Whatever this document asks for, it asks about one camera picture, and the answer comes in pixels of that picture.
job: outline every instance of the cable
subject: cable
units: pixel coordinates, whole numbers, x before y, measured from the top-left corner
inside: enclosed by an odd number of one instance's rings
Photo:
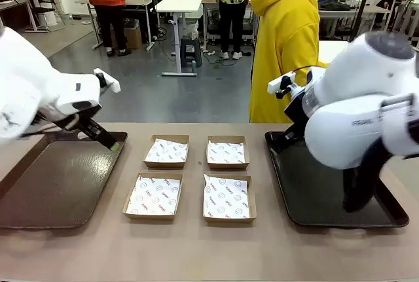
[[[236,65],[237,64],[237,62],[234,62],[234,63],[230,63],[230,64],[224,64],[224,62],[226,61],[226,60],[224,60],[224,59],[222,59],[222,58],[220,58],[220,59],[218,59],[218,60],[216,60],[215,62],[211,62],[210,61],[210,59],[204,54],[204,57],[207,59],[207,61],[208,61],[208,63],[210,63],[210,64],[221,64],[222,66],[234,66],[234,65]]]
[[[162,44],[160,43],[160,40],[157,40],[158,45],[160,45],[160,48],[162,49],[164,55],[166,55],[166,57],[171,61],[171,62],[176,62],[176,60],[172,60],[169,55],[167,55],[167,53],[164,51]]]

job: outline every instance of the white desk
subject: white desk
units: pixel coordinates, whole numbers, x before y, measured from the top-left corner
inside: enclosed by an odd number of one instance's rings
[[[182,76],[182,77],[196,77],[196,73],[182,73],[181,67],[181,48],[179,43],[179,16],[182,16],[183,29],[186,28],[186,13],[196,12],[201,6],[202,0],[163,0],[156,5],[156,11],[159,12],[172,12],[173,25],[175,31],[175,53],[176,53],[176,73],[162,73],[162,76]]]
[[[35,23],[35,19],[33,17],[31,4],[30,4],[29,0],[16,0],[16,2],[13,1],[13,0],[0,2],[0,11],[6,10],[6,9],[11,9],[12,7],[25,4],[26,8],[27,8],[27,12],[29,13],[29,19],[31,20],[31,25],[32,25],[32,30],[26,30],[26,32],[36,32],[36,33],[49,32],[48,30],[39,30],[38,29],[37,24]]]
[[[319,61],[330,64],[342,51],[346,50],[349,43],[346,41],[320,41]]]
[[[89,11],[89,15],[90,15],[90,18],[91,18],[91,20],[92,20],[92,26],[93,26],[93,30],[94,30],[94,33],[95,33],[95,35],[96,35],[96,40],[97,40],[97,44],[95,44],[94,46],[92,46],[92,50],[95,50],[95,49],[97,49],[99,46],[101,46],[102,44],[103,44],[103,42],[101,41],[101,39],[99,38],[99,35],[98,35],[98,31],[97,31],[97,29],[96,29],[96,25],[95,25],[95,20],[94,20],[94,17],[93,17],[93,14],[92,14],[92,6],[90,5],[90,2],[89,2],[89,0],[80,0],[80,1],[75,1],[75,3],[76,4],[81,4],[81,5],[84,5],[84,4],[86,4],[87,5],[87,9],[88,9],[88,11]],[[149,5],[151,3],[151,0],[126,0],[126,5],[134,5],[134,6],[137,6],[137,7],[139,7],[139,6],[144,6],[145,8],[145,17],[147,18],[147,33],[148,33],[148,35],[149,35],[149,45],[148,45],[148,47],[147,47],[147,51],[150,51],[151,50],[151,48],[155,45],[155,43],[154,43],[154,41],[153,41],[153,39],[152,39],[152,37],[151,37],[151,29],[150,29],[150,19],[149,19],[149,9],[147,8],[147,6]]]
[[[335,31],[337,28],[338,20],[340,18],[353,18],[358,13],[359,9],[351,9],[347,11],[340,11],[340,10],[319,10],[320,18],[323,19],[335,19],[333,22],[332,30],[330,36],[335,35]],[[376,17],[377,14],[389,14],[390,11],[388,9],[382,9],[378,6],[366,6],[363,13],[362,19],[365,21],[366,19],[370,18],[371,16]]]

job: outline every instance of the desk leg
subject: desk leg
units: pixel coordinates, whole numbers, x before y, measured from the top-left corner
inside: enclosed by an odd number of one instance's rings
[[[186,13],[182,13],[182,37],[185,35],[186,30]]]
[[[181,46],[179,42],[179,25],[178,15],[176,12],[173,13],[173,29],[175,31],[175,51],[176,51],[176,73],[162,73],[162,76],[175,76],[175,77],[196,77],[196,73],[182,73],[181,67]]]
[[[33,17],[33,13],[32,13],[32,9],[31,9],[31,5],[29,3],[29,0],[26,0],[26,8],[27,8],[27,12],[29,13],[29,19],[31,20],[31,25],[32,25],[32,30],[25,30],[25,32],[30,32],[30,33],[48,33],[48,30],[39,30],[37,27],[37,24],[35,23],[35,19]]]
[[[390,25],[390,20],[392,19],[392,15],[393,15],[393,11],[394,11],[394,6],[395,6],[395,2],[397,0],[393,0],[393,4],[392,4],[392,9],[390,9],[390,13],[388,14],[388,18],[387,18],[387,22],[386,22],[386,27],[384,28],[384,30],[387,31],[388,26]]]
[[[204,50],[203,52],[208,52],[207,50],[207,25],[208,25],[208,8],[207,4],[202,4],[202,10],[204,11]]]
[[[149,34],[149,45],[147,47],[147,51],[150,51],[151,48],[155,45],[153,39],[151,38],[151,30],[150,30],[150,19],[149,19],[149,7],[147,5],[144,6],[145,7],[145,17],[147,18],[147,31]]]
[[[414,32],[415,32],[416,28],[418,27],[418,24],[419,24],[419,11],[416,11],[414,13],[413,22],[410,25],[410,29],[409,29],[409,41],[412,41]]]
[[[92,50],[97,49],[99,46],[101,46],[103,44],[102,41],[100,41],[99,35],[98,35],[98,31],[96,29],[96,24],[94,23],[94,18],[93,18],[93,14],[92,14],[92,8],[90,7],[90,4],[87,4],[87,9],[89,10],[89,15],[90,15],[90,19],[92,20],[92,27],[94,30],[94,34],[96,36],[96,41],[98,42],[97,44],[95,44],[94,46],[92,46]]]
[[[335,36],[335,31],[336,31],[336,28],[338,26],[338,22],[339,22],[338,18],[335,18],[333,20],[332,29],[330,30],[330,38],[333,38]]]

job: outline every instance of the brown tray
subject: brown tray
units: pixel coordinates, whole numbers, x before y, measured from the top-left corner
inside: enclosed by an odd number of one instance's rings
[[[93,214],[117,152],[77,132],[45,135],[0,182],[0,228],[76,228]]]

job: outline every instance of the beige table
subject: beige table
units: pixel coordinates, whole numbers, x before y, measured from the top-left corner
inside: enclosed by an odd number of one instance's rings
[[[103,44],[103,42],[101,41],[101,39],[99,38],[98,35],[98,31],[96,30],[96,25],[95,25],[95,20],[92,14],[92,5],[90,5],[89,0],[80,0],[80,1],[75,1],[76,4],[81,4],[81,5],[87,5],[87,9],[89,11],[89,15],[90,15],[90,19],[92,20],[92,26],[93,26],[93,30],[94,33],[96,35],[96,40],[97,40],[97,44],[95,44],[94,46],[92,46],[92,50],[97,49],[99,46],[101,46]],[[151,0],[126,0],[126,5],[133,5],[133,6],[144,6],[145,9],[145,17],[147,19],[147,33],[149,35],[149,45],[147,47],[147,51],[150,51],[151,48],[155,45],[155,42],[153,41],[152,37],[151,37],[151,29],[150,29],[150,19],[149,19],[149,9],[147,8],[147,6],[151,3]]]
[[[0,12],[2,10],[11,9],[12,7],[16,7],[23,4],[26,5],[27,12],[29,14],[29,19],[31,20],[31,26],[32,26],[32,30],[26,30],[26,32],[34,32],[34,33],[49,32],[48,30],[38,29],[37,24],[35,23],[35,18],[33,17],[31,3],[29,2],[29,0],[16,0],[16,1],[10,0],[10,1],[0,2]]]
[[[382,179],[410,216],[398,230],[328,230],[288,218],[264,141],[278,124],[104,124],[129,137],[91,221],[78,230],[0,231],[0,276],[68,281],[396,281],[419,277],[419,204],[385,169]],[[171,223],[122,214],[154,133],[189,134],[179,209]],[[220,228],[202,218],[207,135],[245,135],[255,183],[253,226]],[[2,148],[0,179],[36,142]]]

